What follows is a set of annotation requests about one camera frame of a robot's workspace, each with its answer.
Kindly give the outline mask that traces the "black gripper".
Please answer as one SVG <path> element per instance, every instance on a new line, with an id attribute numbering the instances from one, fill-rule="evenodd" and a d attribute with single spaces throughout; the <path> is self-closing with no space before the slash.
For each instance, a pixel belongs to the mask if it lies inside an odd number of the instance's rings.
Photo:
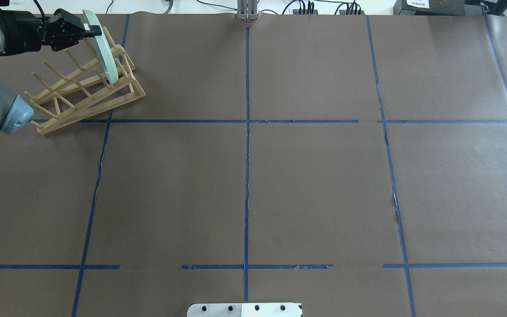
<path id="1" fill-rule="evenodd" d="M 54 52 L 77 45 L 83 37 L 101 36 L 101 25 L 83 24 L 82 20 L 66 11 L 56 10 L 47 17 L 43 46 L 49 46 Z"/>

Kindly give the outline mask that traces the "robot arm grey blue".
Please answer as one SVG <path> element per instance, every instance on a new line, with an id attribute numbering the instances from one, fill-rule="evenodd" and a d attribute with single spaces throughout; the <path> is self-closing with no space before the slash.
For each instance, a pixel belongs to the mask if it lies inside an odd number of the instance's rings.
<path id="1" fill-rule="evenodd" d="M 48 46 L 60 52 L 84 39 L 103 39 L 104 28 L 91 11 L 80 18 L 64 9 L 48 15 L 8 10 L 9 2 L 0 1 L 0 57 L 40 52 Z M 0 80 L 0 133 L 12 135 L 33 117 L 33 108 Z"/>

